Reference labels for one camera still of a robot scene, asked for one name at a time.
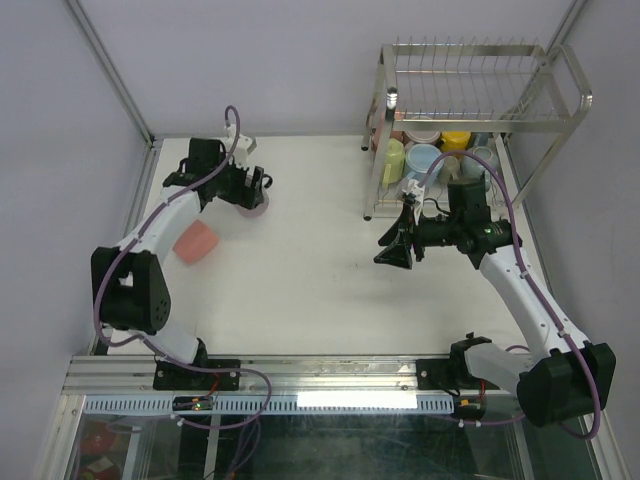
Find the light blue mug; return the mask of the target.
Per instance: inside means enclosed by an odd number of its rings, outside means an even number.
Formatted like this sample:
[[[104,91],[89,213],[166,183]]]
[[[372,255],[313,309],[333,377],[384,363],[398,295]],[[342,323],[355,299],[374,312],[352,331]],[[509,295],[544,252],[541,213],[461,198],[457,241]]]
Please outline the light blue mug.
[[[405,155],[403,177],[421,181],[441,155],[441,151],[431,144],[414,144]]]

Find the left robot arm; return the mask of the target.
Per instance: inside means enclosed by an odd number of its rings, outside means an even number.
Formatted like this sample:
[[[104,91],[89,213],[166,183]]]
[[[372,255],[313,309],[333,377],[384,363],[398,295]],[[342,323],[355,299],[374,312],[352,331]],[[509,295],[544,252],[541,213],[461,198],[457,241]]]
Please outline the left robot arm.
[[[215,199],[245,210],[266,203],[273,179],[245,162],[255,140],[229,132],[224,139],[192,138],[187,156],[162,183],[153,210],[113,247],[91,255],[93,326],[110,348],[135,341],[175,365],[188,388],[209,377],[206,347],[171,318],[172,303],[163,263],[204,208]]]

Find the dark green glazed mug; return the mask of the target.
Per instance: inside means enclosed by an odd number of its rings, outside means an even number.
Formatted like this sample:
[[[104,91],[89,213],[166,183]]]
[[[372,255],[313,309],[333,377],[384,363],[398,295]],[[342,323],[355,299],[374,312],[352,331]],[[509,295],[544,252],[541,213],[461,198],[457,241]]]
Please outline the dark green glazed mug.
[[[480,178],[488,165],[497,171],[500,163],[497,154],[489,147],[477,146],[467,151],[461,160],[461,173],[465,178]]]

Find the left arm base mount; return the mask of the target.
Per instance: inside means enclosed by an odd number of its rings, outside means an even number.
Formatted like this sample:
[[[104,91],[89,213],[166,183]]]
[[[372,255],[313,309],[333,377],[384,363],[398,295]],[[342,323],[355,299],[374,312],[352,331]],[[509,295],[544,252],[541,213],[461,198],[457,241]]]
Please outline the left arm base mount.
[[[210,358],[204,346],[196,353],[193,369],[166,360],[156,360],[152,387],[157,391],[237,391],[241,366],[239,359]]]

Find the yellow mug black handle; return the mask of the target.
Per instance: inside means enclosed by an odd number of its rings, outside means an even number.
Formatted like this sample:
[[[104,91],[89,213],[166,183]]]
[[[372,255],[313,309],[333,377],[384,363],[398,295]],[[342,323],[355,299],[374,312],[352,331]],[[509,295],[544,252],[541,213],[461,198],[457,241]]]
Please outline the yellow mug black handle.
[[[453,151],[453,156],[459,156],[460,151],[467,149],[470,140],[469,131],[442,131],[437,148],[441,152]]]

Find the pale yellow mug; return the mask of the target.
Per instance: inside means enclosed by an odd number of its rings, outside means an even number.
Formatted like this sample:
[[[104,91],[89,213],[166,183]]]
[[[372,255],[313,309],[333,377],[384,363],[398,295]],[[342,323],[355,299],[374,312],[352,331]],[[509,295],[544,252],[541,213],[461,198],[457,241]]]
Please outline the pale yellow mug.
[[[405,149],[401,141],[391,138],[387,145],[381,185],[387,188],[389,185],[399,182],[403,178],[405,162]]]

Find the small taupe mug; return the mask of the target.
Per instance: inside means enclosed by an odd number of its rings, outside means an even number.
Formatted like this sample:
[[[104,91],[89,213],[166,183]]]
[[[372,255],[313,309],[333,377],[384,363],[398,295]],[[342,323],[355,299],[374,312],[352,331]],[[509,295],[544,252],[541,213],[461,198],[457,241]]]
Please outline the small taupe mug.
[[[452,155],[446,156],[441,162],[438,181],[442,185],[447,185],[449,182],[459,179],[460,175],[461,170],[459,159]]]

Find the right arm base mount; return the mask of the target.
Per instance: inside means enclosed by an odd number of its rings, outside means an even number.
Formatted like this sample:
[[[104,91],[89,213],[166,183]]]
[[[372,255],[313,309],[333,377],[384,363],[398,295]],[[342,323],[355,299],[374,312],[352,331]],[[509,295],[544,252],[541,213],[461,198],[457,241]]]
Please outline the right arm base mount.
[[[471,332],[463,340],[454,342],[445,357],[418,358],[415,361],[417,388],[420,391],[441,390],[454,397],[459,397],[461,390],[479,390],[481,379],[469,372],[464,353],[485,343],[492,344],[492,341]]]

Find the mauve upside-down mug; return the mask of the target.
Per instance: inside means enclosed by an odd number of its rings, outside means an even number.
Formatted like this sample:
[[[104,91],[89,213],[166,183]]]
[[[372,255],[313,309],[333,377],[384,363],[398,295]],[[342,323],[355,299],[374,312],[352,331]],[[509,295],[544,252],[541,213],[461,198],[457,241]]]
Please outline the mauve upside-down mug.
[[[248,209],[248,208],[244,208],[242,206],[237,206],[236,210],[238,211],[238,213],[243,216],[244,218],[257,218],[260,217],[261,215],[263,215],[266,210],[268,209],[270,204],[270,198],[267,192],[263,193],[263,200],[262,202],[257,205],[255,208],[253,209]]]

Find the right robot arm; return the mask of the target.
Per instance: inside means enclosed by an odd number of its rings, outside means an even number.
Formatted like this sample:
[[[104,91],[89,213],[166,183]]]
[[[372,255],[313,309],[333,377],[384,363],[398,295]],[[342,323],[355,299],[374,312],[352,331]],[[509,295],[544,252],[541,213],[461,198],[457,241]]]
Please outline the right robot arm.
[[[424,193],[417,180],[403,182],[401,213],[379,239],[375,263],[409,269],[429,247],[456,248],[499,294],[530,354],[523,358],[469,334],[451,345],[431,381],[459,389],[484,380],[514,395],[538,427],[587,414],[598,419],[616,366],[609,345],[592,343],[540,286],[513,223],[492,218],[482,181],[450,182],[449,208],[434,217],[422,212]]]

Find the slate blue small mug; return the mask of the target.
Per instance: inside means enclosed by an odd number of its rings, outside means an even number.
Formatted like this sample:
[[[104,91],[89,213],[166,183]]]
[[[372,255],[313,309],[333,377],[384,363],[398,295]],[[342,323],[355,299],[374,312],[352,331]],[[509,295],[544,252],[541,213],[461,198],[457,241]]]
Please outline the slate blue small mug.
[[[468,148],[471,149],[478,146],[486,147],[491,137],[492,134],[490,132],[474,132],[471,134]]]

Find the lilac ribbed mug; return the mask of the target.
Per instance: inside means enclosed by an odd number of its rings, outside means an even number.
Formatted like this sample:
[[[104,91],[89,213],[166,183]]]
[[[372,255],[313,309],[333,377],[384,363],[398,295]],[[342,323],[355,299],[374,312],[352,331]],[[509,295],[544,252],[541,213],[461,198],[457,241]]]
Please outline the lilac ribbed mug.
[[[440,140],[441,133],[438,131],[406,131],[403,137],[406,145],[409,143],[435,145]]]

